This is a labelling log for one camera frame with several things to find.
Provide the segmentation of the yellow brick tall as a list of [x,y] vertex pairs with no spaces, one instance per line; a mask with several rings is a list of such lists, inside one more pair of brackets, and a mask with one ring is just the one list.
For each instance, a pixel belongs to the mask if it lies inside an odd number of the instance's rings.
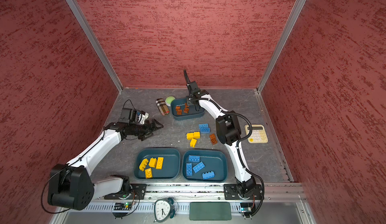
[[157,158],[156,169],[158,169],[158,170],[161,170],[161,169],[162,169],[162,167],[163,167],[163,161],[164,161],[164,157],[158,157],[158,158]]

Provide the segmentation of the yellow brick bottom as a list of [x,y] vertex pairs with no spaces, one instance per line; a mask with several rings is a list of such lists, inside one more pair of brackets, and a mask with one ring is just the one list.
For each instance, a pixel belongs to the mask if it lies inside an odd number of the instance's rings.
[[195,147],[196,147],[196,144],[197,144],[197,139],[192,138],[191,141],[190,141],[190,147],[191,147],[191,148],[195,148]]

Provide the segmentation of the blue brick thin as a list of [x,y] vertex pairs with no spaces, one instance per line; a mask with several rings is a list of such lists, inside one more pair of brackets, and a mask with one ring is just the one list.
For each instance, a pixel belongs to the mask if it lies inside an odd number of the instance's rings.
[[192,163],[198,163],[198,162],[200,162],[200,156],[189,155],[188,156],[188,161],[192,162]]

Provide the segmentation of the blue brick long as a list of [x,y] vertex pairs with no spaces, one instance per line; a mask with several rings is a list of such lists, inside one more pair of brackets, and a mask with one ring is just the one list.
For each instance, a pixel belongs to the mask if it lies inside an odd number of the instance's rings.
[[186,176],[193,175],[193,165],[192,163],[186,163]]

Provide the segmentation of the teal bin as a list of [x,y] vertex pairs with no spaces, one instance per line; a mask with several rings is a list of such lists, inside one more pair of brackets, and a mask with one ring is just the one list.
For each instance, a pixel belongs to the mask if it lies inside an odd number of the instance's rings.
[[[189,109],[190,109],[189,113],[184,113],[185,103],[186,103],[186,97],[176,98],[171,103],[170,110],[175,120],[188,120],[193,118],[199,118],[205,114],[205,109],[199,105],[189,106]],[[176,106],[181,107],[182,115],[177,115]]]
[[[188,156],[196,155],[200,156],[200,162],[205,164],[205,168],[195,173],[193,171],[192,176],[186,176],[186,163],[189,163]],[[225,155],[220,151],[214,150],[190,150],[184,154],[183,157],[183,177],[189,181],[198,181],[198,182],[214,182],[221,183],[224,182],[228,177],[228,165]],[[203,180],[202,174],[205,172],[214,171],[215,177],[207,180]]]
[[180,161],[181,155],[174,148],[147,148],[137,155],[133,173],[137,179],[174,179],[179,174]]

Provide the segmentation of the green round ball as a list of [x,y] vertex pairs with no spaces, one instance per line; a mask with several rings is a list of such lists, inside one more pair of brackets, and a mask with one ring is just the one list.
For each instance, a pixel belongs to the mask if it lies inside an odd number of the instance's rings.
[[175,100],[176,98],[174,96],[167,96],[165,99],[165,103],[167,106],[171,106],[171,103]]

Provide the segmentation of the front right teal bin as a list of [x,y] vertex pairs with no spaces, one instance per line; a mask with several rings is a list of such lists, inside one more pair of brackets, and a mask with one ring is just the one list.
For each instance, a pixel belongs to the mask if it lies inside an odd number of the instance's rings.
[[[193,171],[192,176],[186,176],[186,163],[189,163],[188,156],[196,155],[200,156],[200,162],[205,164],[205,168],[195,173]],[[183,157],[183,177],[189,181],[198,181],[198,182],[214,182],[221,183],[224,182],[228,177],[228,165],[225,155],[220,151],[214,150],[190,150],[184,154]],[[205,172],[214,171],[215,177],[207,180],[203,180],[202,174]]]

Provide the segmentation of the beige calculator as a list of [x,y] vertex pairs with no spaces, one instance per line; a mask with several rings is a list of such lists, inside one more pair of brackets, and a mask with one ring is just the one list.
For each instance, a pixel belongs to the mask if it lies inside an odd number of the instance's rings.
[[248,138],[249,143],[268,143],[265,128],[261,124],[252,125],[252,134]]

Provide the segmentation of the left controller board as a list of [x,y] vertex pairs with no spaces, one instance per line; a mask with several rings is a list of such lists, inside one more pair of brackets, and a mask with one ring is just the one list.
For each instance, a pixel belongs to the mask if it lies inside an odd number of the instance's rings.
[[132,205],[128,202],[116,202],[113,206],[113,212],[128,212]]

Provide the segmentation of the controller board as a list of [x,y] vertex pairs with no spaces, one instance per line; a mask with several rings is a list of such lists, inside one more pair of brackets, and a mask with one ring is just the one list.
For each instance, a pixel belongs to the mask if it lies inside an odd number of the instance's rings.
[[252,202],[241,202],[240,203],[240,213],[252,213],[255,208],[255,203]]
[[128,212],[132,205],[128,202],[116,202],[113,206],[113,212]]

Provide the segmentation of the white analog clock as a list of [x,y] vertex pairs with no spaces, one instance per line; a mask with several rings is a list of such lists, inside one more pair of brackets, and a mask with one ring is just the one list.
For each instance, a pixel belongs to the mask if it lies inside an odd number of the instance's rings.
[[162,223],[167,219],[174,218],[176,210],[173,204],[174,200],[170,197],[158,199],[154,203],[154,221],[157,223]]

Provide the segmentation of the dark green pad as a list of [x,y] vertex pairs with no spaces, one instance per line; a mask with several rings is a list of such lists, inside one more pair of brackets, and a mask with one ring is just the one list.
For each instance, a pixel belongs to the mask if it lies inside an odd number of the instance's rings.
[[228,202],[190,203],[191,221],[229,221],[231,219],[231,206]]

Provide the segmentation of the right controller board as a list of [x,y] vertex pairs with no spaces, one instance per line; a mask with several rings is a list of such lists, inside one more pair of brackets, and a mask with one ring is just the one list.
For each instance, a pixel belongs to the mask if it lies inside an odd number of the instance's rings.
[[240,213],[252,213],[255,208],[255,203],[252,202],[241,202],[240,203]]

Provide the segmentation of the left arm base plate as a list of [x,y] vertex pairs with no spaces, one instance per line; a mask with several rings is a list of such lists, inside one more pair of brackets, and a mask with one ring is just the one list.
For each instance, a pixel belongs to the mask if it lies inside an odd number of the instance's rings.
[[130,184],[130,190],[125,193],[112,193],[104,196],[105,200],[132,201],[143,200],[146,193],[147,184]]

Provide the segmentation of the aluminium front rail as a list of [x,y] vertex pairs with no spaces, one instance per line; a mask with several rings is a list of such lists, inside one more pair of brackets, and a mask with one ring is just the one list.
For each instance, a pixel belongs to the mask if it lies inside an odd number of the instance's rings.
[[[171,197],[176,201],[249,201],[226,200],[224,183],[199,182],[149,182],[146,183],[144,202],[154,202],[157,199]],[[265,183],[265,202],[307,202],[308,199],[300,183]]]

